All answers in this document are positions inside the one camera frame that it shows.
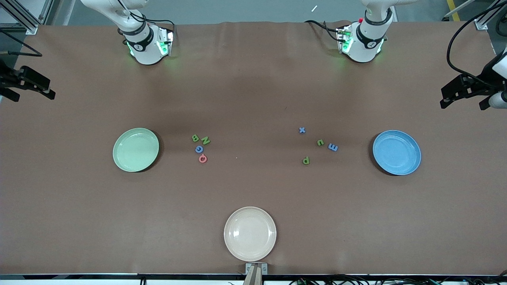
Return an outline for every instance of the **plate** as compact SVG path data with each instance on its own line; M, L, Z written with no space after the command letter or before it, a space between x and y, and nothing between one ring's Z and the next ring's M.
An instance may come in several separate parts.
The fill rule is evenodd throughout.
M159 141L157 136L145 128L135 128L124 132L113 147L113 160L127 172L146 169L157 158Z
M236 258L254 262L266 257L276 241L276 226L266 211L257 207L236 210L225 223L224 240Z
M389 130L382 132L373 142L373 156L385 171L395 175L408 175L421 163L421 149L408 134Z

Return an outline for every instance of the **beige plate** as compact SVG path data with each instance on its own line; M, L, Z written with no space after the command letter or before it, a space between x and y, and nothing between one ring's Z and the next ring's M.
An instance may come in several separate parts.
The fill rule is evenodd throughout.
M236 258L247 262L260 260L275 246L275 222L260 208L241 208L225 223L224 240Z

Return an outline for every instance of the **brown tabletop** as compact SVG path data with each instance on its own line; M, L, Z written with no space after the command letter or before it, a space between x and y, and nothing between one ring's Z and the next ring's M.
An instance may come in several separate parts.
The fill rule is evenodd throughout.
M460 25L394 23L366 64L309 24L180 26L173 57L153 66L114 26L40 27L27 42L44 56L17 66L50 78L56 99L0 104L0 273L243 271L224 224L258 206L278 231L270 273L498 274L507 112L480 111L482 98L440 109ZM477 74L493 56L470 27L452 58ZM162 152L127 173L112 149L135 127ZM413 174L372 161L387 129L419 143ZM211 140L205 164L193 134Z

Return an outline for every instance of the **black cable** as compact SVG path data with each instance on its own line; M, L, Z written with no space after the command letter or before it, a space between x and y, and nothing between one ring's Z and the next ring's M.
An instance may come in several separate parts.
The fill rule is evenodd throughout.
M497 20L495 25L495 31L497 34L501 35L502 37L507 37L507 33L500 31L500 23L504 23L503 19L507 16L507 11L505 11L500 18Z
M492 6L492 7L488 8L488 9L486 9L486 10L484 10L484 11L480 12L480 13L478 13L478 14L477 14L477 15L475 15L474 17L472 17L472 19L468 20L465 24L463 24L463 26L461 26L461 27L460 27L460 28L456 31L456 33L452 36L451 41L449 42L449 46L447 47L447 55L446 55L447 64L448 64L448 65L449 65L452 69L454 69L455 71L457 71L457 72L459 72L459 73L461 73L461 74L467 75L467 76L469 76L469 77L471 77L471 78L473 78L473 79L475 79L475 80L477 80L477 81L481 82L482 84L484 84L484 85L486 85L486 86L488 86L488 87L490 87L490 88L497 88L497 86L491 85L491 84L489 84L489 83L485 82L484 80L479 79L477 76L472 75L472 74L471 74L471 73L469 73L469 72L466 72L466 71L464 71L464 70L462 70L462 69L459 69L459 68L455 67L455 66L451 63L451 47L452 47L452 43L454 42L454 40L456 39L456 37L458 36L458 34L459 34L459 33L460 33L460 32L461 32L461 31L462 31L462 30L463 30L463 29L464 29L464 28L465 28L468 24L472 23L475 19L477 19L477 18L481 17L482 15L484 15L484 14L486 14L486 13L490 12L490 11L493 11L493 10L495 10L495 9L497 9L497 8L503 7L503 6L505 6L505 5L507 5L507 2L503 2L503 3L500 3L500 4L496 4L496 5Z
M402 278L389 278L389 279L385 279L385 280L380 281L380 285L384 285L384 283L386 281L395 281L395 283L393 285L422 285L422 284L427 284L426 281L416 281L414 279L409 279L409 278L406 278L406 279L402 279Z
M323 29L327 29L328 31L336 31L335 29L331 29L331 28L327 28L325 27L324 25L322 25L321 23L317 22L317 21L314 21L314 20L308 20L308 21L305 21L305 23L312 23L312 24L316 24L317 26L323 28ZM339 26L337 27L336 29L341 29L343 27L346 27L348 25L344 25L344 26Z
M366 282L366 284L370 285L370 282L368 282L366 279L364 279L364 278L362 278L362 277L359 277L359 276L354 276L353 278L355 278L355 279L361 279L361 280L363 280L364 282Z
M343 284L345 284L345 283L347 283L347 282L350 282L352 285L355 285L355 284L354 284L354 282L352 282L352 281L350 281L350 280L345 280L345 281L341 282L339 285L343 285Z
M343 279L348 279L348 280L350 281L350 283L352 283L352 284L354 284L354 282L353 282L353 281L356 281L356 282L357 282L357 285L363 285L363 283L362 283L361 281L359 281L359 280L358 280L358 278L360 278L360 277L358 277L358 276L339 275L338 277L339 277L339 278L343 278Z
M173 21L171 20L152 20L152 19L148 19L146 18L146 16L144 14L141 13L142 17L139 16L139 15L136 15L134 13L132 13L129 9L127 9L127 7L123 6L123 4L120 2L120 0L117 0L118 3L120 3L120 5L128 12L130 12L130 16L132 16L132 19L136 20L137 22L139 23L143 23L143 22L148 22L148 23L151 23L151 24L155 24L155 23L160 23L160 22L169 22L171 23L171 25L173 26L173 31L176 33L176 25L174 24Z
M319 26L319 27L321 27L321 28L325 29L325 30L328 32L328 35L331 37L331 39L333 39L333 40L335 40L335 41L337 41L337 42L341 42L341 43L344 43L344 42L345 42L345 40L335 38L335 37L331 34L331 32L332 32L332 31L333 31L333 32L336 32L336 29L341 29L341 28L343 28L343 27L345 27L345 26L348 26L348 25L345 25L345 26L339 26L339 27L336 27L336 28L334 28L334 29L331 29L331 28L328 28L328 26L325 24L325 21L324 21L324 24L320 24L319 22L314 21L314 20L308 20L308 21L305 21L305 23L313 23L313 24L316 24L317 26Z
M9 55L25 55L25 56L42 56L42 53L38 52L36 49L34 49L33 47L25 44L24 42L20 41L19 39L15 38L14 36L12 36L11 34L9 34L8 32L4 31L2 28L0 28L0 32L5 34L6 36L10 37L11 39L17 41L18 43L26 46L29 50L33 51L34 53L26 53L26 52L15 52L15 51L7 51L7 54Z
M345 40L342 40L342 39L337 39L337 38L335 38L335 37L331 34L331 32L330 32L330 31L329 31L329 29L328 29L328 26L326 26L326 25L325 25L325 21L324 21L324 29L328 32L328 35L331 37L331 39L333 39L333 40L335 40L335 41L337 41L337 42L341 42L341 43L344 43L344 42L345 42Z
M442 280L442 281L438 282L438 284L442 284L442 283L444 283L444 282L445 282L445 281L447 281L447 279L449 279L449 278L451 278L451 277L450 277L450 276L446 277L444 280Z

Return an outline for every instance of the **plate rim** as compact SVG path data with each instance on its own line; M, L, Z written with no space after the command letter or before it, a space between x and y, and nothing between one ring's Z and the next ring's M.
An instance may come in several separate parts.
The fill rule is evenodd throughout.
M414 169L412 171L409 171L407 173L402 173L402 174L399 174L399 173L393 173L387 169L385 169L380 163L379 163L379 159L377 158L377 155L376 155L376 152L375 152L375 145L377 144L377 140L379 139L379 137L381 137L383 134L385 133L388 133L388 132L398 132L398 133L402 133L406 136L408 136L415 144L416 146L416 149L417 149L417 152L419 153L419 161L417 162L417 164L415 165ZM382 168L384 169L385 171L391 173L391 174L394 174L394 175L398 175L398 176L403 176L403 175L409 175L413 172L415 172L419 166L421 165L421 160L422 160L422 153L421 153L421 147L419 147L419 144L417 143L417 141L409 134L405 133L404 131L400 131L400 130L385 130L381 133L379 133L377 135L377 137L375 138L375 140L373 141L373 145L372 145L372 152L373 152L373 157L375 158L375 161L377 162L377 164Z
M227 230L227 225L230 223L231 218L232 218L232 217L233 217L236 213L238 213L239 211L243 211L243 210L248 209L248 208L250 208L250 209L255 209L255 210L259 210L260 212L264 213L264 214L265 214L266 216L268 216L268 217L269 217L269 219L272 221L272 223L273 223L273 227L274 227L274 231L273 231L273 233L274 233L274 241L273 241L273 244L270 246L269 250L267 251L267 253L266 253L264 256L261 256L260 258L258 258L258 259L253 259L253 260L252 260L252 259L243 259L243 258L241 258L241 257L237 256L237 255L236 255L236 254L235 254L235 253L231 250L231 248L229 247L229 245L227 244L227 238L226 238L226 236L227 236L227 235L226 235L226 233L227 233L227 231L226 231L226 230ZM234 212L233 212L233 213L229 216L229 218L227 218L227 221L225 222L225 226L224 226L224 243L225 243L225 246L227 247L227 249L229 250L229 252L230 252L230 253L231 253L231 254L232 254L235 258L237 258L237 259L239 259L239 260L246 261L246 262L255 262L255 261L261 260L261 259L263 259L264 257L268 256L268 255L271 253L271 251L273 250L273 248L275 247L275 244L276 244L276 224L275 224L275 220L273 219L273 217L272 217L272 216L271 216L268 212L266 212L265 210L263 210L263 209L261 209L261 208L259 208L259 207L255 207L255 206L246 206L246 207L239 208L239 209L235 210L235 211L234 211Z
M140 170L129 170L129 169L125 169L124 167L122 167L122 166L120 165L120 163L117 161L117 156L115 155L115 151L116 151L116 150L117 150L117 148L118 148L118 142L120 141L120 139L121 139L121 138L122 138L122 137L123 137L126 133L131 132L131 131L135 131L135 130L143 130L144 132L149 133L150 135L152 135L154 138L156 138L156 139L157 139L157 155L153 158L153 161L152 161L152 162L150 162L150 163L148 164L148 166L146 166L145 168L140 169ZM139 172L139 171L143 171L143 170L145 170L146 168L150 167L150 166L153 164L153 162L157 159L157 157L158 157L158 155L159 155L159 152L160 152L160 142L159 142L159 139L158 139L157 135L155 135L155 133L154 133L153 131L151 131L151 130L149 130L149 129L146 129L146 128L133 128L133 129L130 129L130 130L125 131L124 133L122 133L122 134L121 134L121 135L120 135L120 136L116 139L116 142L115 142L115 144L113 145L113 161L115 162L116 166L117 166L118 168L120 168L121 170L123 170L123 171L126 171L126 172Z

